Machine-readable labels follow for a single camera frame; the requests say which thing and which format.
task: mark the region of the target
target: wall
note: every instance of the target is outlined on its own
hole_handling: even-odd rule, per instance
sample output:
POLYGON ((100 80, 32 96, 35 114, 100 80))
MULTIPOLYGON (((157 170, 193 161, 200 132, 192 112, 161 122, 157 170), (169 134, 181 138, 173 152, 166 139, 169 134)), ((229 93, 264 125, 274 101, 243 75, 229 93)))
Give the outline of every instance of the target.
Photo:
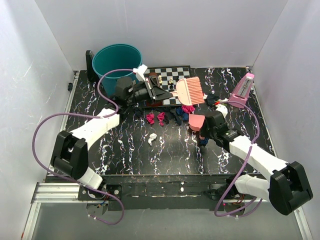
POLYGON ((289 0, 253 68, 275 150, 303 164, 314 198, 303 206, 313 239, 319 228, 320 2, 289 0))
POLYGON ((72 69, 126 43, 147 66, 253 65, 288 0, 35 0, 72 69))
MULTIPOLYGON (((20 239, 37 181, 31 152, 37 123, 66 107, 73 71, 34 0, 0 0, 0 239, 20 239)), ((61 118, 40 130, 36 150, 49 165, 61 118)))

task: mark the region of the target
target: bucket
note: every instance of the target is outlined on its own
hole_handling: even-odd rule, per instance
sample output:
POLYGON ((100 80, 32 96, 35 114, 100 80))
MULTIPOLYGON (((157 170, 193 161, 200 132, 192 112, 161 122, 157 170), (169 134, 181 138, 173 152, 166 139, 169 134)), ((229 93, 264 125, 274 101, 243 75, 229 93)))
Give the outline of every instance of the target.
MULTIPOLYGON (((104 74, 116 69, 133 69, 142 64, 142 55, 138 49, 127 44, 114 44, 101 49, 92 60, 95 73, 101 78, 104 74)), ((102 86, 110 97, 115 93, 117 80, 122 77, 131 77, 136 81, 136 75, 129 71, 117 71, 105 76, 102 86)))

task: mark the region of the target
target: checkered board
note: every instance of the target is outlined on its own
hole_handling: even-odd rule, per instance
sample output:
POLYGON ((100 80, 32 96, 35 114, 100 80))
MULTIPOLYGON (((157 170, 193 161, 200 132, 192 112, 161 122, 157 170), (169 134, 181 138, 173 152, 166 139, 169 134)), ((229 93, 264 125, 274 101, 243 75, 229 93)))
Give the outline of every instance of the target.
MULTIPOLYGON (((162 83, 160 87, 167 92, 174 92, 176 90, 177 85, 177 76, 179 79, 188 79, 190 78, 190 67, 189 66, 177 66, 177 67, 161 67, 161 68, 148 68, 144 77, 148 78, 150 73, 157 73, 157 75, 161 75, 162 83), (173 89, 170 89, 169 80, 173 78, 173 89)), ((169 99, 163 100, 162 105, 181 105, 177 96, 171 97, 169 99)))

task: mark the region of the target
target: black marble table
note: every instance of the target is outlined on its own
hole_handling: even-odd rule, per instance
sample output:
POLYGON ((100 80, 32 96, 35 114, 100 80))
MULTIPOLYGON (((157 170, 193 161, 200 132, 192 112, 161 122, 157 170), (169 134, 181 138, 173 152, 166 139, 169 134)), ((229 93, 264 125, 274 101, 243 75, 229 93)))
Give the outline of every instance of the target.
MULTIPOLYGON (((246 74, 245 68, 192 68, 191 76, 198 76, 203 92, 214 93, 221 99, 228 98, 237 83, 246 74)), ((88 82, 85 71, 81 71, 70 112, 97 115, 107 104, 97 92, 96 86, 88 82)), ((268 132, 259 109, 254 90, 250 92, 247 105, 257 115, 260 137, 257 144, 274 154, 268 132)), ((228 105, 226 121, 230 127, 238 126, 252 140, 257 126, 254 118, 244 109, 228 105)), ((159 112, 145 109, 145 115, 159 112)), ((196 113, 212 111, 206 104, 196 108, 196 113)), ((87 119, 69 117, 66 130, 72 131, 83 125, 87 119)), ((234 174, 242 161, 216 146, 209 140, 207 146, 198 146, 197 134, 191 131, 187 122, 178 126, 174 119, 160 126, 158 120, 153 125, 130 112, 119 126, 110 130, 89 150, 89 166, 101 175, 194 175, 194 174, 234 174), (148 144, 149 135, 157 134, 157 139, 148 144)), ((257 171, 246 167, 248 173, 257 171)))

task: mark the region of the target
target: brush bristles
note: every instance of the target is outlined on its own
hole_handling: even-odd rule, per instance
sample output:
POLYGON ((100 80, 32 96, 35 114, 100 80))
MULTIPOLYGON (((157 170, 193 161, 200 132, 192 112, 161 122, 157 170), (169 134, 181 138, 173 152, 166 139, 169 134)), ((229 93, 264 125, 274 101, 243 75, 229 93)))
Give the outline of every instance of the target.
POLYGON ((188 87, 192 105, 203 104, 205 100, 204 93, 202 92, 200 84, 200 79, 198 77, 189 78, 186 80, 186 84, 188 87))

